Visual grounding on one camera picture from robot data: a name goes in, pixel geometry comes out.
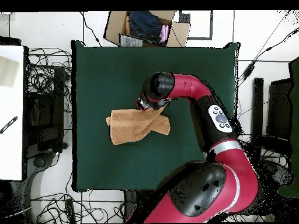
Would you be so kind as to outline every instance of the pink cloth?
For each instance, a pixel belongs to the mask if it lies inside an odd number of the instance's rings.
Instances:
[[[160,34],[160,38],[161,38],[160,43],[167,40],[168,34],[169,34],[169,26],[162,25],[161,34]]]

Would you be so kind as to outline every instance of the cardboard box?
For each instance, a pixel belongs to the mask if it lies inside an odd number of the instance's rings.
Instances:
[[[175,14],[174,10],[150,10],[150,12],[158,17],[162,25],[169,25],[169,35],[165,41],[166,47],[186,46],[190,23],[172,22],[172,18]],[[104,39],[120,46],[121,36],[126,36],[125,23],[128,13],[129,11],[110,11],[103,36]],[[150,44],[148,44],[146,40],[142,40],[143,47],[162,47],[161,44],[155,44],[154,42],[149,43]]]

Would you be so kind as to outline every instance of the cloth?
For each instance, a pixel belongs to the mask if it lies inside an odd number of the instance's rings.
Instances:
[[[160,33],[155,33],[155,34],[149,34],[149,33],[144,33],[143,30],[134,22],[130,21],[130,33],[132,36],[136,36],[138,38],[142,38],[145,40],[151,40],[154,42],[160,42]]]
[[[169,26],[168,25],[162,25],[161,34],[160,34],[160,43],[165,42],[167,40],[169,34]]]
[[[163,107],[157,111],[137,109],[112,110],[106,118],[110,126],[110,137],[114,145],[135,142],[143,139],[151,131],[168,135],[170,123],[168,117],[160,115]]]
[[[157,34],[161,32],[162,25],[150,11],[132,11],[130,20],[134,22],[144,33]]]

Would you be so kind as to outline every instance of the paper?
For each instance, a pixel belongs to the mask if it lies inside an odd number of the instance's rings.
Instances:
[[[120,36],[120,46],[122,47],[142,47],[142,40],[131,38],[128,36]]]
[[[0,86],[13,87],[20,63],[0,56]]]

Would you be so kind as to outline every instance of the robot control buttons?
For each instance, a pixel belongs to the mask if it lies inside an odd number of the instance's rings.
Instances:
[[[222,110],[217,105],[212,105],[208,108],[208,113],[216,127],[221,132],[232,132],[231,125],[228,122],[227,117],[223,114]]]

